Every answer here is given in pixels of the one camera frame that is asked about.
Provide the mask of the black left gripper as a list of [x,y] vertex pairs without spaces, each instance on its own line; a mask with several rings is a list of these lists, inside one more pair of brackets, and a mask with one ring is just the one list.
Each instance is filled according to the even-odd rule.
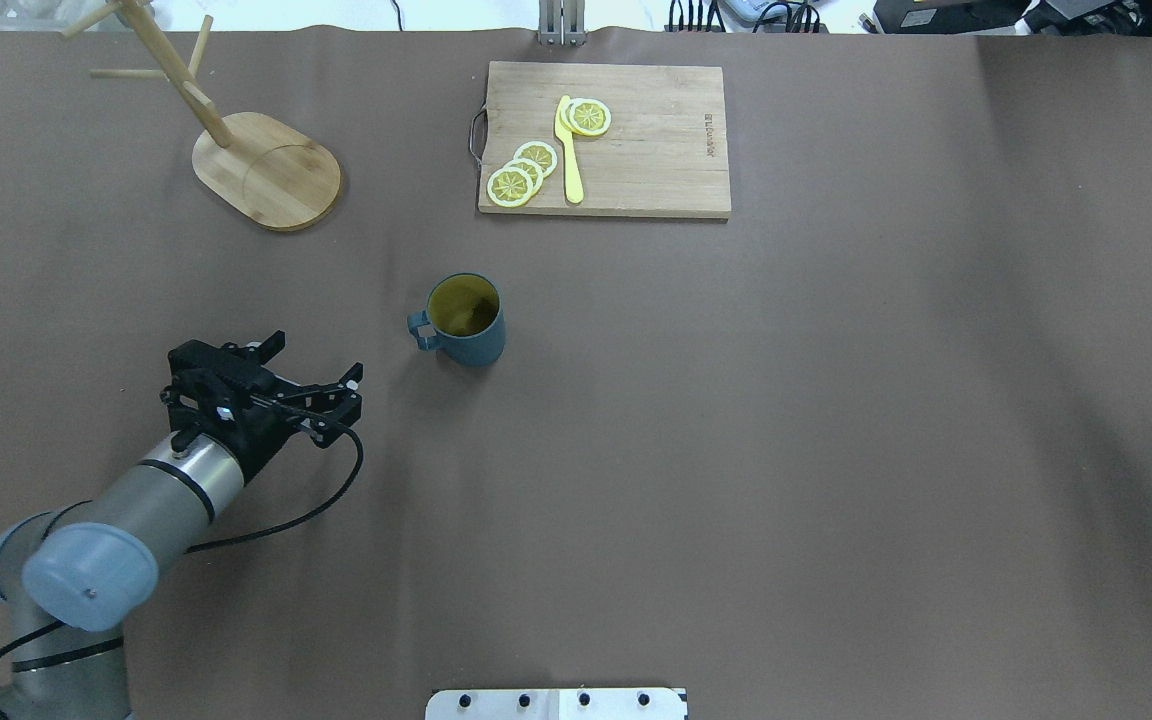
[[361,420],[358,393],[364,364],[356,363],[334,384],[317,386],[311,414],[305,406],[285,406],[305,388],[283,381],[265,366],[285,350],[285,331],[247,343],[211,346],[187,341],[166,355],[170,381],[160,393],[168,411],[175,455],[207,438],[237,461],[250,483],[270,464],[293,434],[305,432],[319,448],[338,442]]

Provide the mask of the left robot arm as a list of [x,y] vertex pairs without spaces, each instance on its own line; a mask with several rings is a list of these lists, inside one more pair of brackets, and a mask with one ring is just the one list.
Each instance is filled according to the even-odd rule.
[[100,497],[37,511],[0,535],[0,602],[14,638],[0,647],[0,719],[131,719],[123,621],[191,553],[285,532],[311,509],[262,530],[204,541],[212,524],[305,434],[361,445],[364,365],[298,384],[270,369],[285,332],[260,342],[187,341],[166,356],[160,400],[169,433]]

